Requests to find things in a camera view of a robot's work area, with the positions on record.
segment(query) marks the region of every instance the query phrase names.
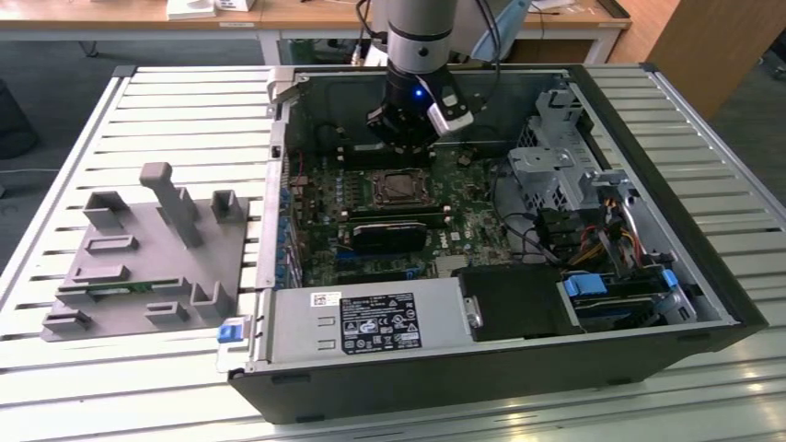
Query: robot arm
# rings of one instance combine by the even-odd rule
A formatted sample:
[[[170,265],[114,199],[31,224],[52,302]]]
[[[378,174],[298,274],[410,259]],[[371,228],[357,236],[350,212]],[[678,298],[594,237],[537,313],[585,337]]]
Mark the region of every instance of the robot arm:
[[[471,112],[481,106],[478,100],[470,104],[447,69],[451,50],[493,61],[498,51],[507,51],[513,43],[530,3],[529,0],[490,2],[498,11],[491,12],[497,18],[490,19],[498,20],[498,26],[501,17],[515,24],[502,26],[505,30],[498,36],[486,23],[481,6],[486,1],[387,0],[385,99],[381,107],[370,112],[367,125],[399,153],[419,153],[441,136],[474,121]]]

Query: barcode sticker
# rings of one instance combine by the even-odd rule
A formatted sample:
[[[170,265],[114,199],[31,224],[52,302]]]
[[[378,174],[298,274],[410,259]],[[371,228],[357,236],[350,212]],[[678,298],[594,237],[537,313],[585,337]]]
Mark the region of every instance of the barcode sticker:
[[[311,307],[334,307],[339,305],[342,292],[314,292],[311,294]]]

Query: motherboard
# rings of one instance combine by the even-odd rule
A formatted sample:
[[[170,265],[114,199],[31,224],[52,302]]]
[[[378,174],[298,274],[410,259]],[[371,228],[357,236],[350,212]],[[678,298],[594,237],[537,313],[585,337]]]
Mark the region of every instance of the motherboard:
[[[491,160],[438,147],[429,162],[350,169],[306,156],[293,168],[305,286],[450,277],[517,259],[489,197]]]

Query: white box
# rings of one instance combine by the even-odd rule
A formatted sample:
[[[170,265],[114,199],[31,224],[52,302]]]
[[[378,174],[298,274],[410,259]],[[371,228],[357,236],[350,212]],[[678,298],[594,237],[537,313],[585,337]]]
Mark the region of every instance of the white box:
[[[223,11],[243,11],[249,12],[255,0],[215,0],[217,9]]]

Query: green circuit board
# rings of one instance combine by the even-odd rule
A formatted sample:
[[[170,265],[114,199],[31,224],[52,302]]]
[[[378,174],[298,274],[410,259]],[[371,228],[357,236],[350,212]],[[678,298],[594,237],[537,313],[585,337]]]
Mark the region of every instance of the green circuit board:
[[[361,275],[395,273],[403,279],[445,275],[439,258],[471,265],[510,262],[510,244],[489,201],[487,168],[490,160],[459,166],[459,152],[438,148],[427,169],[406,169],[425,180],[425,199],[450,205],[446,228],[430,228],[423,250],[385,256],[359,256],[342,238],[351,226],[341,221],[342,211],[371,209],[375,202],[375,177],[390,170],[343,170],[327,159],[307,164],[309,184],[302,187],[299,229],[305,238],[303,285],[342,284]],[[353,193],[346,186],[353,183]]]

